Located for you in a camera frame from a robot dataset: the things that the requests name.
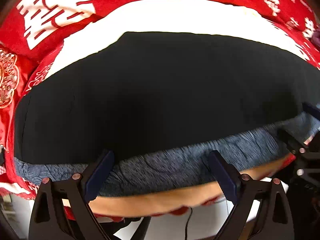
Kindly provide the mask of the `purple cloth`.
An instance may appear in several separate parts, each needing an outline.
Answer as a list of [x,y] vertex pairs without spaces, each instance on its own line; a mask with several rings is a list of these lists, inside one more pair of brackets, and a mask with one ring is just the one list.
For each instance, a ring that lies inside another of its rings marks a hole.
[[320,28],[316,29],[313,32],[313,35],[312,35],[310,41],[312,44],[314,44],[318,48],[320,47]]

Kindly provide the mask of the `red sofa cover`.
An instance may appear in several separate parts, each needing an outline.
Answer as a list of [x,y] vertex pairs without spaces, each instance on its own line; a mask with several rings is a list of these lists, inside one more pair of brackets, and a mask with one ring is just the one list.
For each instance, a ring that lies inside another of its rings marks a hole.
[[[34,199],[38,187],[16,174],[13,159],[13,114],[22,96],[38,85],[53,68],[53,61],[66,46],[66,38],[92,22],[130,2],[140,0],[13,0],[1,24],[1,55],[12,65],[1,63],[1,74],[18,76],[1,100],[1,144],[5,163],[1,166],[1,193]],[[319,49],[308,39],[307,21],[315,15],[307,0],[210,0],[255,10],[299,45],[307,61],[319,66]]]

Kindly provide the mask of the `black pants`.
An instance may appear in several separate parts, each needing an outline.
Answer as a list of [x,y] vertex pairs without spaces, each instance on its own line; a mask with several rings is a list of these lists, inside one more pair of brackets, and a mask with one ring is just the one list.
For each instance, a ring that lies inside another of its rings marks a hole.
[[124,33],[33,87],[17,106],[14,155],[29,164],[124,160],[285,121],[319,103],[319,71],[243,38]]

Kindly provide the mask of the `red embroidered cushion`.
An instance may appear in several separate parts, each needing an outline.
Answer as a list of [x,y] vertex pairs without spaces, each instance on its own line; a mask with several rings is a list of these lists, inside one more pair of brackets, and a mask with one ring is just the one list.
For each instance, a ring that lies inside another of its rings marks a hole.
[[20,83],[18,56],[1,45],[1,132],[9,128]]

